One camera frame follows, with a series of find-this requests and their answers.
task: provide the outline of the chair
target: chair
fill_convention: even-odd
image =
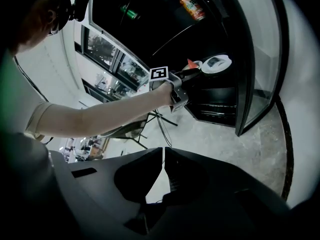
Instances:
[[[107,131],[101,134],[100,136],[104,138],[109,138],[109,139],[133,140],[135,143],[137,143],[138,145],[140,145],[141,147],[147,150],[148,148],[140,143],[140,137],[143,137],[145,139],[147,139],[147,137],[143,136],[141,133],[144,130],[146,124],[158,116],[162,118],[162,120],[166,121],[167,123],[172,124],[174,126],[178,126],[176,123],[171,122],[166,118],[164,118],[162,114],[154,111],[154,113],[150,112],[148,114],[140,116],[137,119],[135,119],[133,122],[130,122],[116,129]]]

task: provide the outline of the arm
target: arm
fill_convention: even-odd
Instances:
[[[36,133],[65,138],[100,135],[159,107],[171,105],[171,91],[171,84],[166,82],[153,91],[87,109],[53,104],[40,118]]]

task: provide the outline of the orange can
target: orange can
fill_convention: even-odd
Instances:
[[[197,3],[196,0],[180,0],[180,4],[187,10],[187,12],[196,21],[201,21],[206,17],[204,9]]]

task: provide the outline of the drink can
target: drink can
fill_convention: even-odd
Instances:
[[[201,21],[206,17],[204,9],[197,3],[196,0],[180,0],[180,4],[196,21]]]
[[[135,19],[139,19],[139,15],[134,12],[133,10],[127,10],[127,6],[123,5],[120,7],[121,12],[125,13],[126,15],[131,19],[131,20],[135,20]]]

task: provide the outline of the concrete floor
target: concrete floor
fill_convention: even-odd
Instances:
[[[172,147],[236,165],[281,195],[286,173],[286,142],[276,106],[251,130],[240,137],[235,129],[196,121],[185,109],[171,114],[159,110],[165,118],[178,124],[165,123]],[[140,141],[147,148],[167,147],[156,119],[147,123]],[[143,150],[132,140],[111,139],[104,158],[113,158]],[[164,169],[147,195],[148,203],[157,202],[170,191]]]

